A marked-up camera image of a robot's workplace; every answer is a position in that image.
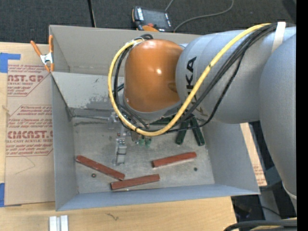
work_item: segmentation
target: metal bracket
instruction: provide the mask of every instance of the metal bracket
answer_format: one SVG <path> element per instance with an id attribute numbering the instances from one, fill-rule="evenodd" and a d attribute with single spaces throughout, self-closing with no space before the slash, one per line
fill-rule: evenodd
<path id="1" fill-rule="evenodd" d="M 68 215 L 49 217 L 49 231 L 68 231 Z"/>
<path id="2" fill-rule="evenodd" d="M 122 126 L 121 131 L 117 134 L 117 139 L 115 140 L 116 165 L 125 163 L 125 155 L 127 149 L 127 146 L 125 144 L 126 134 L 127 134 L 127 129 Z"/>

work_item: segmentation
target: black device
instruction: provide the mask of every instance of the black device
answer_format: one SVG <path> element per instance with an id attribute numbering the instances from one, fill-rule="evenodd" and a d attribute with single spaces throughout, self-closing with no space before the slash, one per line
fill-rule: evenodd
<path id="1" fill-rule="evenodd" d="M 143 26 L 151 26 L 160 32 L 173 32 L 169 14 L 164 10 L 149 9 L 141 6 L 133 8 L 132 19 L 136 28 L 143 31 Z"/>

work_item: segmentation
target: cardboard sheet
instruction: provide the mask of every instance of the cardboard sheet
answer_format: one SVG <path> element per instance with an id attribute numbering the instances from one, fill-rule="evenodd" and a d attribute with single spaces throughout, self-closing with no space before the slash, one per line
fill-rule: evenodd
<path id="1" fill-rule="evenodd" d="M 38 47 L 48 53 L 47 45 Z M 51 76 L 30 44 L 0 43 L 0 52 L 19 58 L 6 57 L 7 74 L 2 73 L 7 80 L 1 83 L 7 93 L 1 109 L 7 117 L 4 204 L 54 201 Z"/>

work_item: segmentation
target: black cable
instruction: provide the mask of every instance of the black cable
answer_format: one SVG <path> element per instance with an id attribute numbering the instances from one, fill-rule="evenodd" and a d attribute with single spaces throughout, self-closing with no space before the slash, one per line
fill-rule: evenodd
<path id="1" fill-rule="evenodd" d="M 93 9 L 92 9 L 91 0 L 87 0 L 87 1 L 88 1 L 88 7 L 89 7 L 89 12 L 90 12 L 92 27 L 96 27 L 96 23 L 95 23 L 95 19 L 94 19 L 94 13 L 93 13 Z"/>
<path id="2" fill-rule="evenodd" d="M 274 30 L 277 27 L 277 23 L 264 26 L 259 30 L 252 32 L 251 35 L 245 38 L 245 40 L 235 49 L 235 51 L 229 56 L 229 58 L 225 61 L 224 65 L 219 69 L 216 76 L 212 79 L 206 90 L 200 95 L 198 100 L 193 104 L 193 106 L 185 113 L 183 116 L 183 120 L 185 120 L 202 102 L 205 96 L 212 90 L 212 88 L 218 83 L 221 77 L 227 72 L 227 70 L 235 63 L 235 61 L 239 58 L 239 56 L 248 49 L 249 46 L 254 44 L 256 41 L 260 39 L 260 37 L 267 34 L 269 30 Z"/>
<path id="3" fill-rule="evenodd" d="M 244 221 L 232 224 L 226 227 L 223 231 L 231 231 L 238 228 L 255 228 L 258 226 L 283 226 L 283 227 L 297 227 L 297 220 L 279 220 L 279 221 L 268 221 L 268 220 L 258 220 L 258 221 Z"/>
<path id="4" fill-rule="evenodd" d="M 137 37 L 136 39 L 139 39 L 139 38 L 142 38 L 144 40 L 148 40 L 148 39 L 153 39 L 153 36 L 151 34 L 143 34 L 139 37 Z M 146 129 L 149 129 L 148 125 L 146 124 L 145 121 L 143 121 L 141 118 L 139 118 L 136 114 L 133 113 L 133 111 L 131 110 L 127 110 L 124 106 L 120 105 L 119 103 L 119 97 L 118 97 L 118 92 L 124 88 L 124 84 L 123 85 L 120 85 L 118 86 L 118 76 L 119 76 L 119 72 L 120 72 L 120 68 L 121 68 L 121 65 L 122 65 L 122 62 L 125 58 L 125 56 L 127 55 L 127 53 L 129 52 L 129 50 L 132 48 L 132 46 L 128 47 L 127 49 L 125 49 L 119 60 L 118 60 L 118 63 L 117 63 L 117 67 L 116 67 L 116 72 L 115 72 L 115 76 L 114 76 L 114 99 L 115 99 L 115 103 L 117 105 L 117 107 L 121 108 L 121 111 L 122 112 L 125 112 L 126 113 L 126 117 L 133 121 L 134 123 L 136 123 L 136 121 L 133 119 L 133 117 L 138 120 L 139 122 L 142 123 L 142 125 L 146 128 Z"/>
<path id="5" fill-rule="evenodd" d="M 206 122 L 204 122 L 201 125 L 198 126 L 193 126 L 193 127 L 187 127 L 187 128 L 178 128 L 178 129 L 171 129 L 169 131 L 167 131 L 166 133 L 171 133 L 171 132 L 178 132 L 178 131 L 183 131 L 183 130 L 187 130 L 187 129 L 194 129 L 194 128 L 200 128 L 205 126 L 207 123 L 209 123 L 212 118 L 214 117 L 224 95 L 226 94 L 227 90 L 229 89 L 229 86 L 231 85 L 231 83 L 233 82 L 239 67 L 241 65 L 242 59 L 244 57 L 245 52 L 247 51 L 247 49 L 249 48 L 249 46 L 251 46 L 253 43 L 255 43 L 257 40 L 259 40 L 261 37 L 263 37 L 265 34 L 267 34 L 269 31 L 274 30 L 277 27 L 277 23 L 274 24 L 270 24 L 267 26 L 264 26 L 258 30 L 256 30 L 255 32 L 253 32 L 251 35 L 249 35 L 249 37 L 247 37 L 238 47 L 237 49 L 231 54 L 231 56 L 228 58 L 228 60 L 225 62 L 225 64 L 223 65 L 223 67 L 221 69 L 223 69 L 221 76 L 219 77 L 219 79 L 222 77 L 222 75 L 230 68 L 230 66 L 232 66 L 234 64 L 235 61 L 238 60 L 238 58 L 240 57 L 240 60 L 237 64 L 237 67 L 235 69 L 235 71 L 233 72 L 231 78 L 229 79 L 226 87 L 224 88 L 223 92 L 221 93 L 216 105 L 214 106 L 214 109 L 211 113 L 211 115 L 209 116 L 209 118 L 207 119 Z M 213 88 L 213 86 L 218 82 L 214 81 L 211 82 L 211 84 L 213 83 L 213 85 L 211 85 L 211 89 Z M 185 113 L 185 118 L 181 118 L 181 122 L 184 122 L 185 119 L 187 119 L 186 117 L 188 117 L 194 110 L 195 108 L 200 104 L 200 102 L 203 100 L 203 98 L 208 94 L 210 90 L 206 89 L 202 94 L 201 94 L 201 98 L 199 98 L 196 103 Z"/>

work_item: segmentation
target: white cable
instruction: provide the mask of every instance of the white cable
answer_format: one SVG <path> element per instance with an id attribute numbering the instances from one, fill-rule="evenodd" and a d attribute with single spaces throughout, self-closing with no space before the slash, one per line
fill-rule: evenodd
<path id="1" fill-rule="evenodd" d="M 168 8 L 170 7 L 170 5 L 172 4 L 173 0 L 170 1 L 170 3 L 168 4 L 168 6 L 165 8 L 165 11 L 168 10 Z M 210 17 L 210 16 L 215 16 L 215 15 L 220 15 L 220 14 L 223 14 L 223 13 L 226 13 L 228 12 L 230 9 L 232 9 L 234 5 L 234 0 L 231 0 L 231 5 L 229 8 L 227 8 L 226 10 L 224 11 L 221 11 L 221 12 L 218 12 L 218 13 L 212 13 L 212 14 L 205 14 L 205 15 L 200 15 L 200 16 L 197 16 L 197 17 L 193 17 L 193 18 L 190 18 L 182 23 L 180 23 L 174 30 L 173 32 L 175 32 L 179 27 L 181 27 L 182 25 L 184 25 L 185 23 L 189 22 L 189 21 L 192 21 L 192 20 L 196 20 L 196 19 L 201 19 L 201 18 L 205 18 L 205 17 Z"/>
<path id="2" fill-rule="evenodd" d="M 282 44 L 285 26 L 286 26 L 286 23 L 284 21 L 279 21 L 277 24 L 273 46 L 271 49 L 272 53 L 278 48 L 278 46 Z"/>

